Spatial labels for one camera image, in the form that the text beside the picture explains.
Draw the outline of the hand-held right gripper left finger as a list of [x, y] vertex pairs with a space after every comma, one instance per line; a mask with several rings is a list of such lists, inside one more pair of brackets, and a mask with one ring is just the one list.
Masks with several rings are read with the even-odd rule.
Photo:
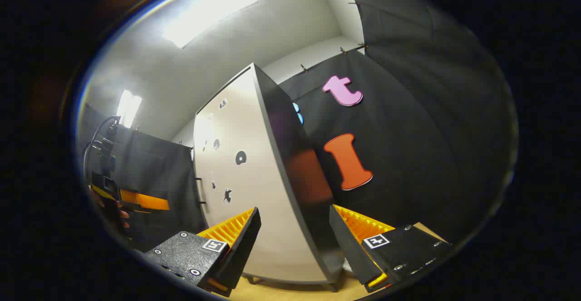
[[200, 233], [180, 231], [147, 256], [181, 280], [229, 297], [247, 264], [261, 227], [253, 207]]

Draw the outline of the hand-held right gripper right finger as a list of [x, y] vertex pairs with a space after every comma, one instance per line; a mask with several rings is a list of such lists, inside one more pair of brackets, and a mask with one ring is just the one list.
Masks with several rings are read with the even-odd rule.
[[453, 249], [415, 225], [392, 227], [335, 204], [330, 206], [329, 223], [351, 271], [368, 293], [411, 281]]

